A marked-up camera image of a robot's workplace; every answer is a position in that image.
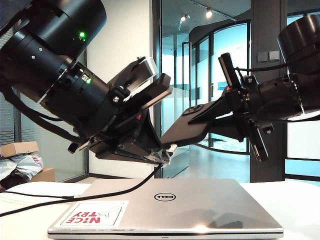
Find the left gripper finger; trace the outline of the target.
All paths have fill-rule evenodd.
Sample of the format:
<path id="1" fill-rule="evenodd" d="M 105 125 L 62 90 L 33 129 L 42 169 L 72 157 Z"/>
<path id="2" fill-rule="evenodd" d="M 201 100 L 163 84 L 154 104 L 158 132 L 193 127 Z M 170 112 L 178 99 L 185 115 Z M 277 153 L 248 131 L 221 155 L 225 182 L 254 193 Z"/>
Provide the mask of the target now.
<path id="1" fill-rule="evenodd" d="M 95 156 L 102 160 L 138 162 L 151 165 L 161 164 L 163 166 L 168 165 L 171 161 L 171 156 L 165 150 L 161 150 L 160 152 L 152 152 L 147 156 L 139 156 L 126 151 L 120 151 L 119 153 L 114 153 L 112 151 L 101 151 L 96 153 Z"/>
<path id="2" fill-rule="evenodd" d="M 130 129 L 123 133 L 119 139 L 115 153 L 125 151 L 146 157 L 151 155 L 152 152 L 167 152 L 155 132 L 148 111 L 139 114 L 129 126 Z"/>

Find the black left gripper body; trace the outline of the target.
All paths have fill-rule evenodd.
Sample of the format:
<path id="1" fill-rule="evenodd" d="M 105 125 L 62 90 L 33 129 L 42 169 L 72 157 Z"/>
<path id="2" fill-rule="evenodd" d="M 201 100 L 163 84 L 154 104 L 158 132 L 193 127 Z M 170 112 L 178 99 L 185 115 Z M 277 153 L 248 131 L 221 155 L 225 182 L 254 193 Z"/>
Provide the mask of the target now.
<path id="1" fill-rule="evenodd" d="M 71 143 L 67 149 L 68 152 L 73 154 L 77 150 L 88 148 L 95 154 L 104 151 L 115 153 L 118 141 L 122 134 L 129 131 L 130 124 L 133 123 L 134 119 L 143 112 L 149 112 L 151 106 L 171 94 L 170 81 L 171 78 L 162 73 L 157 80 L 122 104 L 119 113 L 106 132 L 99 133 L 97 137 L 84 145 Z"/>

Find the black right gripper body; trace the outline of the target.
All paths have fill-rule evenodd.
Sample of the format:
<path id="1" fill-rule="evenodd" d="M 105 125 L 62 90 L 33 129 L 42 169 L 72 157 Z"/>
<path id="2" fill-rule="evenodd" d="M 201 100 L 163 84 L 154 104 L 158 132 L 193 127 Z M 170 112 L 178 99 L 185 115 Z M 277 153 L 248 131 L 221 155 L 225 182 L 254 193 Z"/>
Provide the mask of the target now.
<path id="1" fill-rule="evenodd" d="M 265 123 L 258 119 L 257 107 L 262 102 L 256 78 L 254 76 L 249 76 L 246 79 L 238 77 L 238 70 L 234 68 L 229 53 L 222 54 L 218 60 L 228 85 L 222 96 L 227 97 L 233 107 L 232 115 L 229 116 L 240 119 L 239 127 L 245 138 L 249 139 L 256 160 L 258 162 L 266 161 L 269 159 L 269 155 L 262 135 L 272 134 L 274 127 L 272 123 Z"/>

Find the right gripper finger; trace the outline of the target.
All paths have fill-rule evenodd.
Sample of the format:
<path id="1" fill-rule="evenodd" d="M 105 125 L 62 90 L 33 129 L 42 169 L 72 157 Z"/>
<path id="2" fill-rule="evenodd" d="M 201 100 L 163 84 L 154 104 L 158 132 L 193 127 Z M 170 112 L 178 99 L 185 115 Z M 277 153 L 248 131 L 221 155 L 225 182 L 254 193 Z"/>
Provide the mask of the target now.
<path id="1" fill-rule="evenodd" d="M 198 104 L 190 107 L 187 112 L 189 114 L 197 113 L 191 120 L 187 122 L 188 125 L 200 124 L 204 122 L 212 123 L 213 125 L 227 125 L 235 123 L 235 116 L 222 117 L 216 120 L 216 117 L 232 112 L 234 108 L 227 99 L 222 96 L 216 101 L 211 101 L 206 104 Z"/>
<path id="2" fill-rule="evenodd" d="M 245 135 L 243 130 L 240 129 L 239 123 L 241 121 L 237 117 L 218 118 L 210 123 L 208 132 L 243 142 Z"/>

